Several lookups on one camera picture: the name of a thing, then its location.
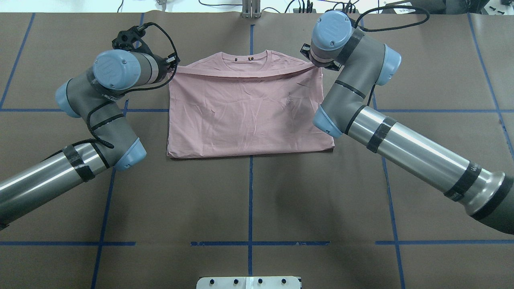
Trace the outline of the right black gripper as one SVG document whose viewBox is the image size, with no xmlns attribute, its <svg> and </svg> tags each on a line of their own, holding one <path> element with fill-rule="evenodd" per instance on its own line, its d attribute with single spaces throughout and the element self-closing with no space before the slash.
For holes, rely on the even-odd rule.
<svg viewBox="0 0 514 289">
<path fill-rule="evenodd" d="M 337 61 L 335 60 L 331 60 L 329 62 L 321 62 L 319 60 L 316 60 L 314 58 L 314 55 L 311 54 L 311 47 L 309 44 L 303 44 L 303 46 L 301 47 L 301 50 L 300 50 L 300 53 L 307 59 L 309 60 L 310 62 L 312 62 L 312 64 L 314 64 L 314 66 L 316 67 L 319 67 L 319 68 L 325 68 L 325 69 L 328 69 L 330 71 L 340 71 L 341 69 L 341 64 L 339 64 Z"/>
</svg>

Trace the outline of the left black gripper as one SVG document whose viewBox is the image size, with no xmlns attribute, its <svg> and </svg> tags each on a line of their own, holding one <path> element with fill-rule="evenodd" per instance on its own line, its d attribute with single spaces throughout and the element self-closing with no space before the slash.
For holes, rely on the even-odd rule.
<svg viewBox="0 0 514 289">
<path fill-rule="evenodd" d="M 159 55 L 152 54 L 151 57 L 155 61 L 155 65 L 152 65 L 152 83 L 161 82 L 167 75 L 176 71 L 180 58 L 178 55 L 169 55 L 168 57 L 160 57 Z"/>
</svg>

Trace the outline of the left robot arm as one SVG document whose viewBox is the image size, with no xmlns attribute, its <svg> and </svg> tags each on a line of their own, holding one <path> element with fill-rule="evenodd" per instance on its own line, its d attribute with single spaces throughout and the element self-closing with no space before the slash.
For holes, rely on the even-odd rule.
<svg viewBox="0 0 514 289">
<path fill-rule="evenodd" d="M 117 101 L 128 93 L 161 88 L 180 59 L 176 52 L 158 57 L 142 47 L 97 55 L 91 68 L 55 93 L 59 108 L 81 118 L 91 137 L 65 146 L 40 163 L 1 183 L 1 229 L 103 171 L 123 171 L 147 152 Z"/>
</svg>

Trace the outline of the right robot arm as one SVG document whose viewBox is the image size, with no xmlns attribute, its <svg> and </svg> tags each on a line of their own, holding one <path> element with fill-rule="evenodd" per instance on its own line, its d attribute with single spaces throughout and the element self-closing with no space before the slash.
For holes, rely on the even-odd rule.
<svg viewBox="0 0 514 289">
<path fill-rule="evenodd" d="M 328 10 L 316 20 L 311 43 L 301 47 L 316 67 L 339 72 L 314 114 L 314 126 L 334 138 L 349 136 L 460 203 L 476 221 L 513 234 L 512 176 L 490 172 L 387 116 L 388 109 L 374 107 L 376 86 L 391 80 L 402 57 L 360 26 L 366 15 L 351 20 Z"/>
</svg>

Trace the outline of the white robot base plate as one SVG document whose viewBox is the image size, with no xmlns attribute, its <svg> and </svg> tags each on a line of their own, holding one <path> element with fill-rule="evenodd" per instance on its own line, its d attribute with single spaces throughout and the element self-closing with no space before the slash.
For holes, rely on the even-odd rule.
<svg viewBox="0 0 514 289">
<path fill-rule="evenodd" d="M 202 277 L 197 289 L 302 289 L 301 277 L 296 276 L 240 276 Z"/>
</svg>

